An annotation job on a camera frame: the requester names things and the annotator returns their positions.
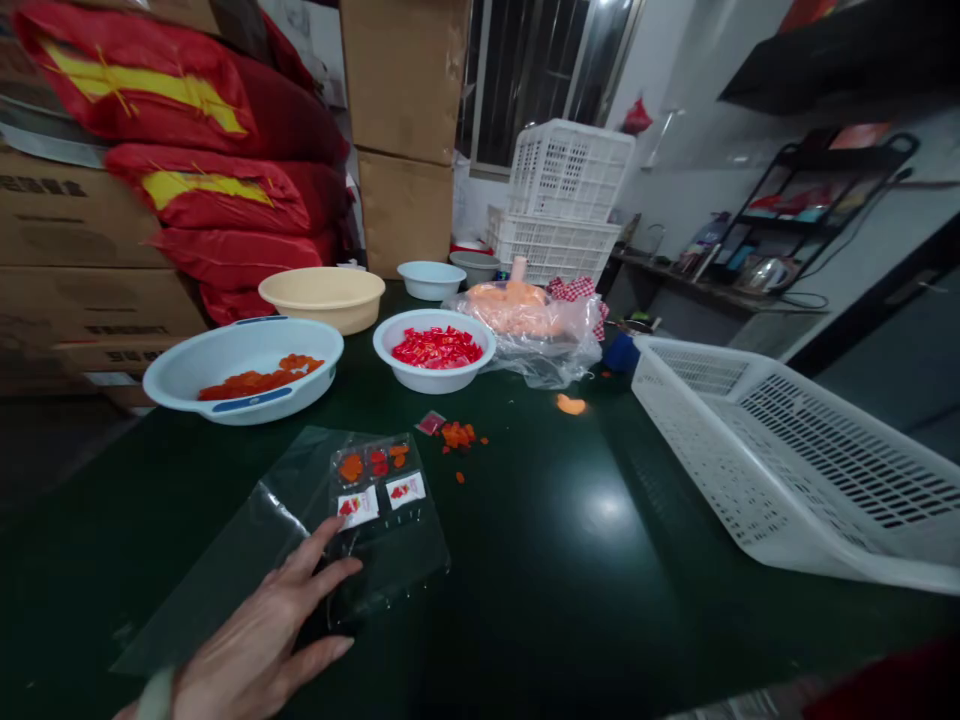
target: small packet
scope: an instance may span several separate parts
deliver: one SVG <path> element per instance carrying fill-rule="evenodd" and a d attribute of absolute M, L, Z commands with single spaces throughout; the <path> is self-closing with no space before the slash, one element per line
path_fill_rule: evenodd
<path fill-rule="evenodd" d="M 440 428 L 443 427 L 443 424 L 446 421 L 447 419 L 443 415 L 436 412 L 435 410 L 431 410 L 426 415 L 424 415 L 423 420 L 421 420 L 419 423 L 414 425 L 414 427 L 417 428 L 417 430 L 419 430 L 420 432 L 426 435 L 432 436 L 440 431 Z"/>
<path fill-rule="evenodd" d="M 401 505 L 414 500 L 423 500 L 427 496 L 427 491 L 423 487 L 423 476 L 418 472 L 387 483 L 386 489 L 391 510 L 396 510 Z"/>
<path fill-rule="evenodd" d="M 348 528 L 356 527 L 370 520 L 380 517 L 380 509 L 377 505 L 377 488 L 371 485 L 363 492 L 353 495 L 340 495 L 337 497 L 337 515 L 346 517 L 347 521 L 343 524 L 341 532 Z"/>

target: beige bowl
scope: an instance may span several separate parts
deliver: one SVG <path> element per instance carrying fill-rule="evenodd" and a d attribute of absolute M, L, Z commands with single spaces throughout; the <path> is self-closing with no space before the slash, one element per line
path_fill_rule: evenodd
<path fill-rule="evenodd" d="M 301 268 L 271 275 L 260 283 L 260 297 L 281 315 L 319 320 L 341 335 L 366 330 L 377 321 L 383 280 L 344 268 Z"/>

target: green table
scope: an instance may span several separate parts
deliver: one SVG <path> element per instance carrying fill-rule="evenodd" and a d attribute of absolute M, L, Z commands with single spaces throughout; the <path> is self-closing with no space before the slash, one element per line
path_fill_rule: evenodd
<path fill-rule="evenodd" d="M 381 317 L 423 306 L 390 283 Z M 305 425 L 387 435 L 430 409 L 490 438 L 460 459 L 418 435 L 452 570 L 436 592 L 371 618 L 283 717 L 494 703 L 656 716 L 958 627 L 955 600 L 743 554 L 629 378 L 571 388 L 590 405 L 580 417 L 505 372 L 418 395 L 371 334 L 348 338 L 331 391 L 285 420 L 229 428 L 153 412 L 0 537 L 5 717 L 109 717 L 140 683 L 107 668 Z"/>

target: gray bowl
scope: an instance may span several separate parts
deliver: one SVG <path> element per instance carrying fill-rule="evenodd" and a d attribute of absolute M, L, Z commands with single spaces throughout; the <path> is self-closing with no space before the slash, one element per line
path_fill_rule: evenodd
<path fill-rule="evenodd" d="M 500 269 L 500 261 L 492 255 L 466 250 L 450 253 L 450 262 L 467 273 L 467 279 L 464 282 L 468 288 L 493 280 L 493 276 Z"/>

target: window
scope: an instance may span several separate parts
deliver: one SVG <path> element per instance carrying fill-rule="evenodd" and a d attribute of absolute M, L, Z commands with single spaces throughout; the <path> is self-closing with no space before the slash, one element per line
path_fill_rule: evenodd
<path fill-rule="evenodd" d="M 509 174 L 517 135 L 603 125 L 644 0 L 473 0 L 457 149 Z"/>

